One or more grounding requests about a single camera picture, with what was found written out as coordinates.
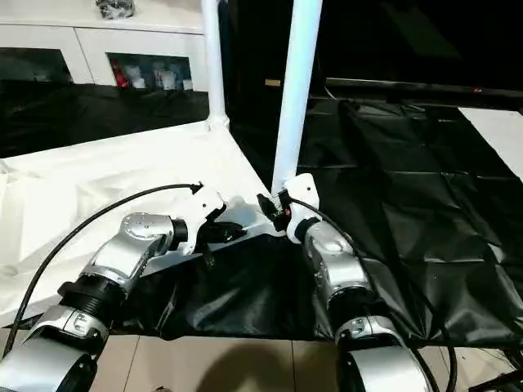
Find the black cable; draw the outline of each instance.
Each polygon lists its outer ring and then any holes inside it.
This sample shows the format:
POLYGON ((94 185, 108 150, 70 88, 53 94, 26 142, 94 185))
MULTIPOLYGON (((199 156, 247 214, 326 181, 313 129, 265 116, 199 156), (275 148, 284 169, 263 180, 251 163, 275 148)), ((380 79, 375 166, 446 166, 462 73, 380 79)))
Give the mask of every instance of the black cable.
POLYGON ((523 354, 521 354, 520 347, 516 347, 515 349, 505 349, 503 350, 503 354, 514 368, 523 369, 523 354))
POLYGON ((138 192, 137 194, 132 194, 131 196, 128 196, 126 198, 123 198, 122 200, 117 201, 116 203, 110 204, 109 206, 102 208, 99 210, 96 214, 88 217, 84 222, 82 222, 80 225, 78 225, 73 231, 71 231, 69 234, 65 236, 64 239, 62 239, 58 245, 56 245, 51 252, 47 255, 43 263, 38 267, 36 274, 34 274, 33 278, 31 279, 31 282, 29 283, 29 286, 27 287, 27 290, 24 294, 24 299, 22 300, 20 304, 20 308, 18 308, 18 312, 15 316, 15 321, 13 322, 13 325, 11 326, 11 331, 9 332, 9 337, 7 338, 6 346, 3 351, 3 356, 5 357, 9 352, 12 350, 13 345, 15 343, 16 333, 18 332, 18 329, 20 327, 20 322, 22 321, 22 318, 24 317, 25 309, 27 308, 27 305, 29 304, 29 299, 31 298, 31 295, 33 294, 34 288, 36 287, 38 280, 43 274, 43 271, 47 268, 49 263, 51 263, 52 259, 56 256, 56 254, 76 235, 78 234, 82 229, 84 229, 87 225, 92 223, 94 220, 98 219, 100 216, 103 216, 107 212, 114 210, 116 207, 120 207, 121 205, 128 203, 136 198, 140 198, 142 196, 146 196, 147 194, 152 194, 154 192, 159 192, 160 190, 166 190, 166 189, 179 189, 179 188, 189 188, 193 193, 198 191, 202 185, 192 185, 192 184, 172 184, 172 185, 163 185, 152 189, 143 190, 141 192, 138 192))
POLYGON ((410 349, 413 356, 419 363, 419 366, 422 367, 423 372, 427 375, 428 383, 431 385, 432 392, 440 392, 440 387, 434 378, 434 374, 431 372, 431 368, 427 365, 425 358, 419 353, 418 349, 410 349))
MULTIPOLYGON (((352 240, 351 236, 347 234, 334 220, 332 220, 327 214, 320 211, 318 208, 311 206, 308 203, 303 202, 302 200, 297 200, 295 198, 290 198, 289 201, 291 203, 299 204, 305 208, 308 208, 309 210, 313 211, 314 213, 321 216, 324 221, 328 222, 356 251, 356 247, 354 245, 354 241, 352 240)), ((445 324, 440 322, 439 319, 436 317, 436 309, 434 309, 434 306, 432 303, 428 300, 428 298, 423 294, 423 292, 419 289, 419 287, 412 281, 412 279, 404 272, 401 271, 404 277, 409 281, 409 284, 415 294, 422 298, 423 302, 425 302, 425 306, 429 311, 432 313, 432 317, 434 318, 434 321, 439 324, 438 328, 441 331, 441 335, 446 341, 449 341, 449 333, 447 331, 447 328, 445 327, 445 324)), ((456 351, 454 350, 454 347, 451 347, 447 345, 447 350, 449 351, 449 382, 447 384, 447 388, 445 392, 454 392, 456 389, 456 382, 458 380, 458 359, 456 357, 456 351)))

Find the white pole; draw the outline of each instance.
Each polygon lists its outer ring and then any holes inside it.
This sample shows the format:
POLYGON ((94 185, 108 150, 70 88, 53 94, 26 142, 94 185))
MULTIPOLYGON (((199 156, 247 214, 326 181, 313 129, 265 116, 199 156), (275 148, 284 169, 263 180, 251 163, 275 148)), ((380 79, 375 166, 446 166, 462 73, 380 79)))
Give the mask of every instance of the white pole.
POLYGON ((226 118, 223 73, 221 71, 220 25, 218 1, 202 0, 205 55, 208 75, 209 119, 226 118))
POLYGON ((294 0, 272 194, 296 175, 323 0, 294 0))

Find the white cabinet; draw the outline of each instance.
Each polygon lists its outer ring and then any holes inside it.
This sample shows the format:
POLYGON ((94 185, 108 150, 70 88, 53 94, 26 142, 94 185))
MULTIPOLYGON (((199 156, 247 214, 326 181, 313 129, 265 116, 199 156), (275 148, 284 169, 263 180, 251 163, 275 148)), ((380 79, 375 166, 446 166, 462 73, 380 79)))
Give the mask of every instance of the white cabinet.
POLYGON ((195 91, 207 91, 203 35, 121 29, 76 28, 94 83, 116 86, 109 54, 186 58, 195 91))
POLYGON ((61 52, 75 83, 93 83, 82 48, 72 27, 0 24, 2 49, 54 49, 61 52))

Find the white sheet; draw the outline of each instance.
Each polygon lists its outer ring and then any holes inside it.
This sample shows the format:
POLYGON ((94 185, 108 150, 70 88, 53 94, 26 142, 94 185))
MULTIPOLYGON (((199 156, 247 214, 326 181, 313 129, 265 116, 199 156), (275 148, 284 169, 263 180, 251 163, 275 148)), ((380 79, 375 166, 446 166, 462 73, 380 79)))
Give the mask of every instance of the white sheet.
MULTIPOLYGON (((223 220, 271 230, 256 195, 268 195, 224 127, 196 122, 7 158, 0 164, 0 327, 12 322, 24 290, 44 257, 63 236, 97 209, 155 186, 199 183, 228 204, 223 220)), ((26 312, 30 317, 57 301, 56 289, 118 231, 130 212, 176 216, 191 195, 174 189, 137 199, 101 217, 79 234, 48 267, 26 312)), ((173 253, 150 262, 146 274, 176 264, 173 253)))
POLYGON ((512 172, 523 180, 523 116, 506 110, 460 110, 512 172))

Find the wrinkled black fabric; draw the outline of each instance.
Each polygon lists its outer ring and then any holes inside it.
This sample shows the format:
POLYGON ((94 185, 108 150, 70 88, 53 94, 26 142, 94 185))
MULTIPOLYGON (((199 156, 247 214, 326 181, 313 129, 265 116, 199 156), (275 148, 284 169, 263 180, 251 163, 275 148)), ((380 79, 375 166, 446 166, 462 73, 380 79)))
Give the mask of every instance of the wrinkled black fabric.
MULTIPOLYGON (((197 121, 206 110, 199 98, 161 91, 16 91, 0 93, 3 157, 197 121)), ((270 186, 277 114, 263 113, 232 113, 231 132, 270 186)), ((401 270, 445 321, 446 343, 521 343, 523 184, 458 110, 312 101, 299 171, 313 174, 320 208, 355 240, 413 343, 440 344, 442 336, 401 270)), ((118 330, 164 339, 332 338, 300 247, 261 236, 212 256, 144 277, 118 330)))

